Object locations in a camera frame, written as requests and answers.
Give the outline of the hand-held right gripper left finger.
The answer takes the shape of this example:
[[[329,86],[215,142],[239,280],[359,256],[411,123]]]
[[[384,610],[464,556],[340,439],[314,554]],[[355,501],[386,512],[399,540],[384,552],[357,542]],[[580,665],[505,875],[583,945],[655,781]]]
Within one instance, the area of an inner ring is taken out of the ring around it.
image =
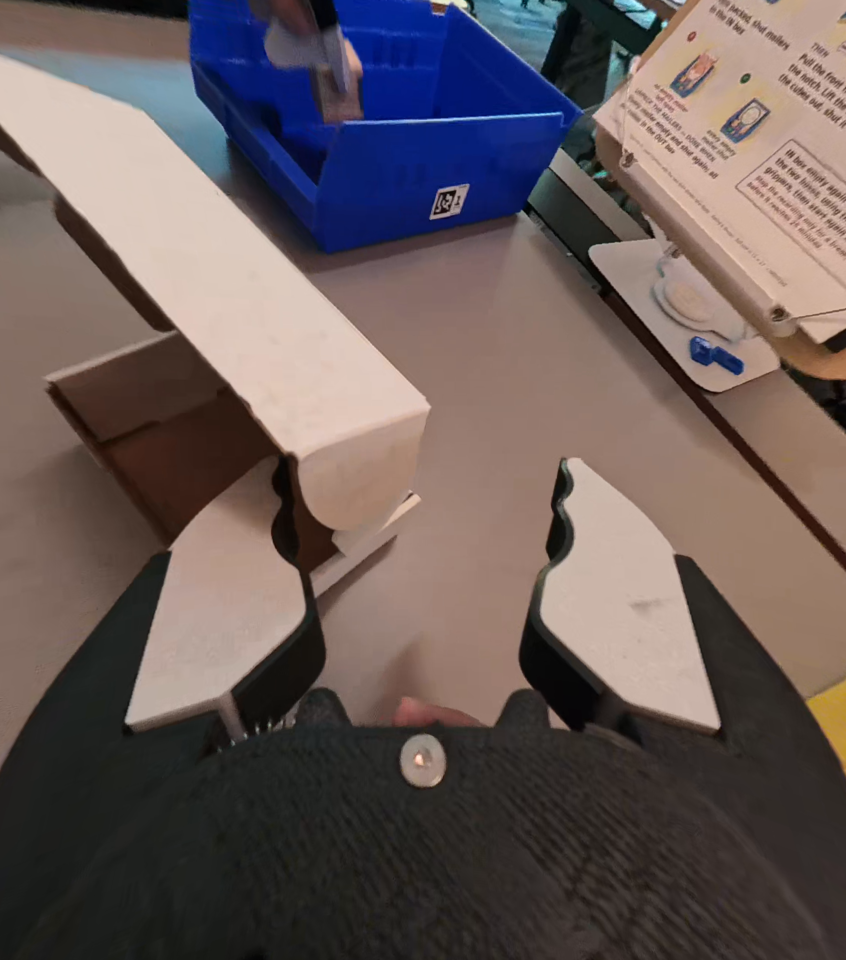
[[[318,679],[326,649],[293,506],[288,467],[270,456],[177,536],[125,714],[132,732],[208,717],[238,742],[278,726]]]

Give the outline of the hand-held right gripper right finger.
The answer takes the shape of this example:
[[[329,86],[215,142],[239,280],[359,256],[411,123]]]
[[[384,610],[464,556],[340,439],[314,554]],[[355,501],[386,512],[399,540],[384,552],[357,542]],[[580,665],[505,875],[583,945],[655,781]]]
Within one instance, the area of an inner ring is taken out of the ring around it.
[[[579,458],[559,462],[550,511],[519,650],[529,685],[570,730],[648,718],[717,734],[717,700],[667,538]]]

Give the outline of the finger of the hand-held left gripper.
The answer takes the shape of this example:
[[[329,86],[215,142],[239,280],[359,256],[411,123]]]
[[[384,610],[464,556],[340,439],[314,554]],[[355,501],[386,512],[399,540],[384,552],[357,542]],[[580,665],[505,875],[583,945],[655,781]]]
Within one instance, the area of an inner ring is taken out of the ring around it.
[[[329,69],[337,73],[355,71],[355,51],[336,22],[314,32],[297,33],[283,18],[273,15],[264,34],[264,51],[270,63],[280,69]]]

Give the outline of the blue plastic bin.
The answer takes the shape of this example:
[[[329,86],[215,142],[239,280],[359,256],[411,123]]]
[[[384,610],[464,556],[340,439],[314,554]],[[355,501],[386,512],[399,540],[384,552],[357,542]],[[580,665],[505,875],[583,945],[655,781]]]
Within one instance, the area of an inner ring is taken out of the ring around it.
[[[247,2],[189,2],[199,100],[325,253],[524,208],[581,109],[456,6],[335,2],[361,119],[325,123],[305,66],[279,69]]]

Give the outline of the white cardboard mailer box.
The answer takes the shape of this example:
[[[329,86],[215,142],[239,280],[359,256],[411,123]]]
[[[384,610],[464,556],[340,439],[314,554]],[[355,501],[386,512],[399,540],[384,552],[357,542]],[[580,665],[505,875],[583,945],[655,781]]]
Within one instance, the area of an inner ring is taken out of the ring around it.
[[[147,113],[0,54],[0,150],[295,461],[336,548],[312,574],[317,595],[393,539],[419,503],[429,403]]]

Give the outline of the person's right hand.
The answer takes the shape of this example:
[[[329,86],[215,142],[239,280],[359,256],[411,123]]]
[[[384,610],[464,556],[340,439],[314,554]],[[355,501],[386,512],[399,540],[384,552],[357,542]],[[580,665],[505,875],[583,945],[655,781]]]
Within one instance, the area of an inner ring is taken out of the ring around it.
[[[445,727],[483,727],[481,721],[464,711],[424,702],[417,698],[403,697],[391,720],[395,727],[424,728],[433,725]]]

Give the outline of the white stand base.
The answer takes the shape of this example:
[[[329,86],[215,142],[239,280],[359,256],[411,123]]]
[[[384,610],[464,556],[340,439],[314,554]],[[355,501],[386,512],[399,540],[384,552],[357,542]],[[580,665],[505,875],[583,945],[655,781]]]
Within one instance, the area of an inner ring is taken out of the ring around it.
[[[593,246],[590,256],[611,292],[702,390],[724,393],[780,369],[780,359],[768,342],[684,255],[647,239]],[[739,356],[744,374],[734,376],[716,364],[694,363],[689,341],[697,335]]]

